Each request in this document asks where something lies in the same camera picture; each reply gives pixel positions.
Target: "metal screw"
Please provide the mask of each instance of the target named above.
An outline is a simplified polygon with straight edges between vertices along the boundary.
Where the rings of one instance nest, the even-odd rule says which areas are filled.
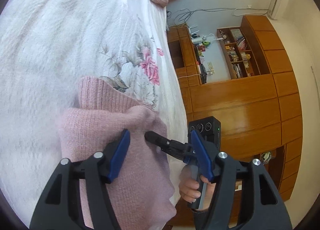
[[[95,158],[102,158],[103,157],[103,153],[98,151],[93,155]]]
[[[257,158],[255,158],[253,161],[252,161],[253,164],[255,164],[256,166],[259,166],[261,164],[261,161],[258,160]]]
[[[222,152],[219,152],[218,156],[219,158],[226,158],[228,154],[222,151]]]
[[[61,165],[66,165],[66,164],[68,164],[69,163],[69,159],[68,158],[63,158],[61,161],[60,161],[60,164]]]

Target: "white bedsheet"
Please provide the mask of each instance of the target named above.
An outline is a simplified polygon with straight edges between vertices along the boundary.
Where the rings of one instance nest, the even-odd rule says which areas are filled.
[[[27,226],[61,159],[55,121],[76,105],[80,77],[109,77],[159,112],[169,138],[186,142],[165,24],[165,9],[150,0],[9,1],[0,16],[0,188]],[[183,164],[169,163],[175,204]]]

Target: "blue gripper pad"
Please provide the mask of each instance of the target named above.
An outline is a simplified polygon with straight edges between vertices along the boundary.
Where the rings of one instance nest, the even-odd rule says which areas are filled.
[[[201,170],[201,173],[209,180],[212,181],[214,178],[212,172],[212,160],[207,153],[203,145],[204,139],[201,137],[200,133],[197,130],[191,132],[191,144],[193,150],[196,152],[198,164]]]
[[[127,155],[130,145],[130,132],[124,130],[121,135],[120,141],[117,143],[116,149],[109,163],[109,174],[107,175],[110,182],[118,177],[123,161]]]

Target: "pink sweater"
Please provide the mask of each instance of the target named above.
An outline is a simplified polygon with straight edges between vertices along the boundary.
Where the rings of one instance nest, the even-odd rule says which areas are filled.
[[[174,188],[166,155],[144,139],[153,130],[164,137],[166,126],[157,113],[141,105],[102,79],[84,77],[79,83],[80,109],[67,109],[59,121],[62,156],[87,159],[130,131],[131,143],[120,175],[106,185],[122,230],[162,227],[176,210],[169,201]],[[93,228],[85,191],[80,182],[84,222]]]

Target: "bookshelf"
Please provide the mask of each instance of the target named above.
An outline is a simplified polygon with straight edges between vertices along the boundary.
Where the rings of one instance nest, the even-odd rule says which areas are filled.
[[[241,27],[218,28],[217,36],[231,79],[260,75],[259,66]]]

